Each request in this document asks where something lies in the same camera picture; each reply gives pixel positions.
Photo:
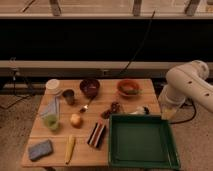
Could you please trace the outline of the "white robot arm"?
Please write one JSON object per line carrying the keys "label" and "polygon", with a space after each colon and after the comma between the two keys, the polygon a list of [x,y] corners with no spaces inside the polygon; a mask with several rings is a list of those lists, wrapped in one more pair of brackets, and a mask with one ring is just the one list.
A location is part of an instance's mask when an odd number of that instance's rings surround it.
{"label": "white robot arm", "polygon": [[209,67],[200,60],[171,68],[166,73],[167,84],[158,97],[161,118],[170,120],[187,98],[213,112],[213,85],[206,82],[208,76]]}

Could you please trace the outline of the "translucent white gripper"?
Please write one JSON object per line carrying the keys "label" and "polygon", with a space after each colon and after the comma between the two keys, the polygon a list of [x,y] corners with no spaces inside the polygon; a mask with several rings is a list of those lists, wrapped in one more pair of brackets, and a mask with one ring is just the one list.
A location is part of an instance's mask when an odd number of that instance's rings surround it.
{"label": "translucent white gripper", "polygon": [[182,102],[172,101],[165,96],[159,97],[158,101],[161,107],[161,118],[163,120],[170,120],[182,105]]}

